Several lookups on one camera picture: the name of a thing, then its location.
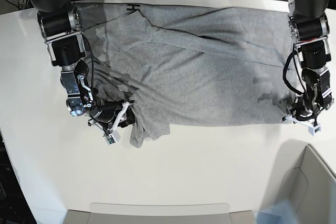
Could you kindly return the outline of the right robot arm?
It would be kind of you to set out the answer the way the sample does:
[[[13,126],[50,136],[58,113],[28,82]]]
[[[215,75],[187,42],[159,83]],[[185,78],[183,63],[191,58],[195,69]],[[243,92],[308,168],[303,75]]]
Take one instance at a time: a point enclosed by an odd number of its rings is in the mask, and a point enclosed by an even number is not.
[[[126,127],[135,122],[129,104],[124,100],[106,102],[98,97],[93,86],[94,67],[83,59],[93,55],[83,35],[76,6],[71,0],[30,0],[37,9],[40,32],[53,66],[61,67],[60,81],[66,89],[66,105],[72,116],[87,115],[89,125],[97,124],[104,131]]]

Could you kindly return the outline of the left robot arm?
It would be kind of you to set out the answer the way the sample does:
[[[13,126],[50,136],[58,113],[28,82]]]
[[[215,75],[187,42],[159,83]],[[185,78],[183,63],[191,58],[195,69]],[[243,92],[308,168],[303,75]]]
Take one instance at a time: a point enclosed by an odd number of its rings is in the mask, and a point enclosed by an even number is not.
[[[327,62],[331,61],[328,43],[330,28],[325,14],[328,3],[329,0],[288,0],[293,48],[282,78],[297,96],[284,118],[293,123],[312,121],[312,126],[316,127],[318,115],[328,110],[334,101],[327,68]],[[287,79],[289,65],[296,63],[296,56],[302,56],[300,63],[295,64],[297,74],[301,75],[302,91],[293,87]]]

